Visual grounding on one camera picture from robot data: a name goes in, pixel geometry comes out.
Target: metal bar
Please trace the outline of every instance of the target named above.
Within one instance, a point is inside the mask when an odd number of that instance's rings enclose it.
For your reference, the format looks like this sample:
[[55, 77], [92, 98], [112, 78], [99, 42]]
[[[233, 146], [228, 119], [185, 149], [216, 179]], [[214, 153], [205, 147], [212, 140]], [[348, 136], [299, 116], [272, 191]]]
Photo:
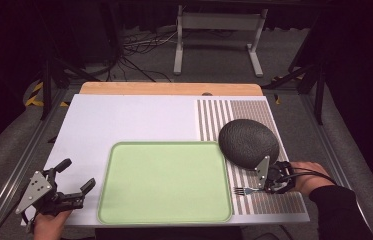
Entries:
[[[341, 166], [339, 157], [336, 155], [335, 150], [333, 149], [333, 146], [330, 143], [329, 137], [326, 134], [326, 131], [324, 130], [323, 126], [318, 125], [317, 120], [313, 117], [314, 116], [312, 113], [313, 105], [311, 103], [310, 97], [308, 95], [300, 95], [300, 96], [301, 96], [301, 101], [305, 108], [305, 111], [310, 118], [311, 125], [313, 129], [316, 131], [316, 134], [320, 142], [323, 145], [323, 149], [325, 150], [325, 154], [328, 160], [327, 165], [329, 167], [329, 170], [331, 172], [333, 179], [335, 179], [335, 181], [340, 186], [343, 186], [343, 187], [346, 187], [352, 190], [352, 187], [349, 184], [348, 179], [346, 178], [345, 172]], [[360, 210], [361, 215], [363, 216], [364, 221], [366, 222], [367, 226], [370, 228], [370, 225], [367, 222], [366, 216], [364, 215], [364, 212], [361, 209], [360, 204], [358, 203], [358, 199], [357, 199], [357, 205], [358, 205], [358, 209]]]
[[[58, 104], [63, 100], [64, 95], [67, 90], [65, 89], [58, 89], [56, 96], [53, 100], [53, 105], [58, 106]], [[9, 209], [9, 204], [12, 198], [17, 191], [25, 172], [27, 171], [30, 163], [33, 160], [33, 156], [36, 153], [37, 146], [39, 142], [49, 126], [52, 117], [55, 115], [57, 111], [57, 107], [53, 107], [49, 112], [49, 115], [43, 121], [40, 121], [36, 130], [34, 131], [29, 143], [27, 144], [23, 154], [21, 155], [17, 165], [14, 168], [11, 176], [8, 178], [7, 182], [4, 184], [3, 190], [0, 194], [0, 222], [2, 221], [3, 217], [5, 216], [5, 212]]]
[[320, 68], [319, 74], [320, 76], [317, 80], [316, 100], [314, 104], [314, 115], [316, 116], [318, 124], [323, 125], [323, 121], [321, 120], [321, 111], [323, 108], [324, 83], [326, 79], [326, 73], [323, 71], [323, 68]]
[[302, 67], [300, 69], [297, 69], [291, 73], [289, 73], [288, 75], [282, 77], [282, 78], [279, 78], [277, 81], [275, 82], [271, 82], [270, 84], [267, 84], [267, 85], [264, 85], [264, 86], [261, 86], [262, 89], [275, 89], [291, 80], [293, 80], [294, 78], [296, 77], [299, 77], [300, 75], [306, 73], [307, 71], [309, 71], [312, 67], [314, 67], [314, 65], [309, 65], [309, 66], [305, 66], [305, 67]]

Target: cable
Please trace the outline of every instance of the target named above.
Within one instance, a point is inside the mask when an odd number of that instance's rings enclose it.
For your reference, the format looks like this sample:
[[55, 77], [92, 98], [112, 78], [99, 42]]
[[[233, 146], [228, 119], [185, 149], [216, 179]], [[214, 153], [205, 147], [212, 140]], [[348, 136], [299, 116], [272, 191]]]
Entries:
[[333, 180], [333, 179], [332, 179], [331, 177], [329, 177], [329, 176], [324, 175], [323, 173], [319, 173], [319, 172], [316, 172], [316, 171], [313, 171], [313, 170], [310, 170], [310, 169], [305, 169], [305, 168], [293, 168], [293, 169], [306, 170], [306, 171], [308, 171], [308, 172], [300, 172], [300, 173], [294, 173], [294, 174], [292, 174], [292, 175], [284, 176], [284, 177], [281, 177], [281, 178], [279, 179], [279, 181], [286, 180], [286, 179], [293, 178], [293, 177], [303, 176], [303, 175], [314, 175], [314, 176], [318, 176], [318, 177], [325, 178], [325, 179], [331, 181], [333, 184], [338, 185], [338, 184], [335, 182], [335, 180]]
[[155, 79], [153, 79], [151, 76], [149, 76], [148, 74], [146, 74], [145, 71], [143, 71], [142, 69], [140, 69], [138, 66], [136, 66], [134, 63], [132, 63], [130, 60], [128, 60], [127, 58], [123, 57], [124, 60], [126, 60], [127, 62], [129, 62], [131, 65], [133, 65], [138, 71], [140, 71], [143, 75], [145, 75], [147, 78], [149, 78], [151, 81], [153, 82], [157, 82], [155, 81]]
[[[110, 71], [113, 67], [115, 66], [115, 61], [114, 62], [110, 62], [110, 65], [108, 67], [105, 67], [103, 69], [100, 69], [98, 71], [95, 71], [95, 72], [90, 72], [90, 73], [87, 73], [91, 76], [99, 76], [99, 75], [102, 75], [104, 73], [106, 73], [107, 71]], [[77, 74], [73, 74], [73, 73], [65, 73], [69, 78], [71, 79], [83, 79], [82, 77], [78, 76]]]
[[285, 232], [286, 236], [288, 236], [289, 240], [293, 240], [292, 234], [286, 229], [285, 226], [279, 225], [279, 227]]
[[[130, 68], [130, 69], [133, 69], [133, 70], [138, 70], [138, 69], [136, 69], [136, 68], [132, 68], [132, 67], [130, 67], [130, 66], [128, 66], [128, 65], [126, 65], [125, 63], [123, 63], [122, 61], [120, 61], [121, 62], [121, 64], [123, 64], [124, 66], [126, 66], [126, 67], [128, 67], [128, 68]], [[141, 71], [144, 71], [144, 72], [151, 72], [151, 73], [156, 73], [156, 74], [160, 74], [160, 75], [163, 75], [169, 82], [171, 82], [171, 79], [167, 76], [167, 75], [165, 75], [164, 73], [162, 73], [162, 72], [157, 72], [157, 71], [151, 71], [151, 70], [142, 70], [141, 69]]]
[[123, 71], [123, 75], [124, 75], [124, 80], [126, 80], [127, 82], [127, 78], [126, 78], [126, 71], [124, 71], [124, 69], [120, 66], [120, 61], [118, 61], [118, 67], [121, 69], [121, 71]]

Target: table leg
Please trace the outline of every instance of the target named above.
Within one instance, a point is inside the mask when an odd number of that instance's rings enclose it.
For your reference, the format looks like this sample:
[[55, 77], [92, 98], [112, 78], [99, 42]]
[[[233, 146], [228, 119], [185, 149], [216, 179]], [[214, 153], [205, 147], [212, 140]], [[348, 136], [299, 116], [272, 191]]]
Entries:
[[249, 57], [251, 58], [252, 66], [254, 67], [254, 72], [257, 77], [263, 77], [263, 70], [261, 69], [260, 62], [257, 57], [257, 45], [261, 37], [261, 32], [263, 31], [264, 22], [267, 17], [267, 9], [263, 9], [260, 17], [258, 19], [257, 28], [255, 30], [254, 42], [247, 45]]
[[182, 60], [183, 60], [183, 7], [179, 5], [179, 12], [177, 15], [177, 47], [176, 57], [174, 59], [174, 75], [182, 73]]

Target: metal stand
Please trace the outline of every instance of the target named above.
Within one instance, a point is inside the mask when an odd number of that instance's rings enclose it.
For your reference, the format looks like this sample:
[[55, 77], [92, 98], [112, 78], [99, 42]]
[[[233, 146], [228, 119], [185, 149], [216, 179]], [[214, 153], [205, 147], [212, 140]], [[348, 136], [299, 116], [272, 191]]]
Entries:
[[297, 91], [299, 94], [308, 94], [311, 88], [314, 86], [314, 84], [317, 83], [316, 99], [314, 104], [314, 115], [317, 119], [318, 124], [323, 125], [321, 119], [321, 111], [323, 106], [323, 93], [326, 73], [324, 72], [322, 64], [302, 67], [282, 78], [276, 78], [276, 81], [271, 82], [270, 84], [261, 86], [261, 89], [275, 89], [304, 73], [305, 76], [297, 86]]
[[183, 61], [183, 29], [218, 29], [255, 31], [252, 44], [247, 44], [249, 57], [257, 77], [263, 76], [256, 49], [267, 16], [267, 9], [261, 14], [215, 14], [215, 13], [187, 13], [179, 6], [177, 15], [177, 47], [174, 59], [174, 74], [180, 75]]

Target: green tray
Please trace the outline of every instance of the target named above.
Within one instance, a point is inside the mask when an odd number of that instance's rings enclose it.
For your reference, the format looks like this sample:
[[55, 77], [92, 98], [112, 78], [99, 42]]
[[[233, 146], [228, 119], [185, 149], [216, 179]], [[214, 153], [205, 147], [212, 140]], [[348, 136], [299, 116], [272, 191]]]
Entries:
[[98, 218], [108, 225], [224, 222], [232, 215], [228, 186], [216, 142], [120, 142]]

